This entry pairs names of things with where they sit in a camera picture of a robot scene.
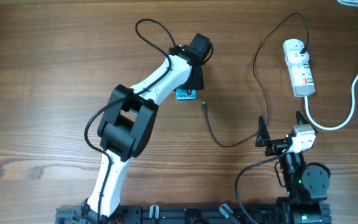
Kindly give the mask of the white power strip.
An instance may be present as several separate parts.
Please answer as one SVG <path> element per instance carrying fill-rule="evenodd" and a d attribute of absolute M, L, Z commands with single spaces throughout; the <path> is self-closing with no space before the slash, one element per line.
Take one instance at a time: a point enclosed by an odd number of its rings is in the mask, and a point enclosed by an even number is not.
<path fill-rule="evenodd" d="M 303 49 L 304 43 L 298 39 L 288 39 L 283 43 L 285 55 L 288 51 L 296 50 L 301 52 Z M 310 96 L 316 91 L 309 62 L 294 66 L 287 65 L 287 67 L 295 97 L 302 98 Z"/>

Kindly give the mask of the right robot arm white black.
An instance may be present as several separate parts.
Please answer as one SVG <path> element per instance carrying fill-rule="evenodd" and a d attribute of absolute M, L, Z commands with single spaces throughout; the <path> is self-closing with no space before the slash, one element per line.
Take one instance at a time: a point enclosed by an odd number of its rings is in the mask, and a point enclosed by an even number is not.
<path fill-rule="evenodd" d="M 314 147 L 318 135 L 304 116 L 297 111 L 296 122 L 291 131 L 282 139 L 272 140 L 263 116 L 259 117 L 259 127 L 255 145 L 265 148 L 265 155 L 278 157 L 287 196 L 276 199 L 279 223 L 331 223 L 328 198 L 331 171 L 319 162 L 307 163 L 303 153 Z"/>

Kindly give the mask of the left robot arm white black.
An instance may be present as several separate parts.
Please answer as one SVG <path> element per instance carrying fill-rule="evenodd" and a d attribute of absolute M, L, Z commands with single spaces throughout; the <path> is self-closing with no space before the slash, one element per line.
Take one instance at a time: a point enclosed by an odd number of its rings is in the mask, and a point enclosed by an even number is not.
<path fill-rule="evenodd" d="M 175 90 L 202 90 L 202 66 L 212 54 L 212 42 L 196 34 L 190 44 L 170 48 L 163 64 L 145 80 L 113 89 L 97 129 L 103 153 L 98 178 L 81 206 L 88 222 L 109 223 L 114 217 L 129 165 L 148 144 L 159 105 Z"/>

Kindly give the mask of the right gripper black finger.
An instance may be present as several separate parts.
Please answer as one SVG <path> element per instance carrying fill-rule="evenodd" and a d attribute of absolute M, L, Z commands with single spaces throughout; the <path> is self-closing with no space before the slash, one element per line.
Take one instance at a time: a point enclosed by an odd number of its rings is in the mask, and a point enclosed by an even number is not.
<path fill-rule="evenodd" d="M 271 142 L 269 132 L 267 130 L 267 124 L 262 115 L 259 116 L 258 130 L 255 140 L 255 147 L 268 146 Z"/>
<path fill-rule="evenodd" d="M 306 120 L 306 118 L 302 115 L 300 111 L 296 112 L 296 122 L 297 125 L 309 124 L 309 122 Z"/>

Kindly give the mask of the blue Galaxy S25 smartphone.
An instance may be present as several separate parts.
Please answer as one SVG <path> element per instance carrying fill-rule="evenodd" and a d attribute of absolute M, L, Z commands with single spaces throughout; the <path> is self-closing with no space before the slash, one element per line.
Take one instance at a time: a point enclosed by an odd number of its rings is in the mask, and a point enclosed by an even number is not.
<path fill-rule="evenodd" d="M 175 90 L 176 100 L 195 100 L 196 99 L 196 90 Z"/>

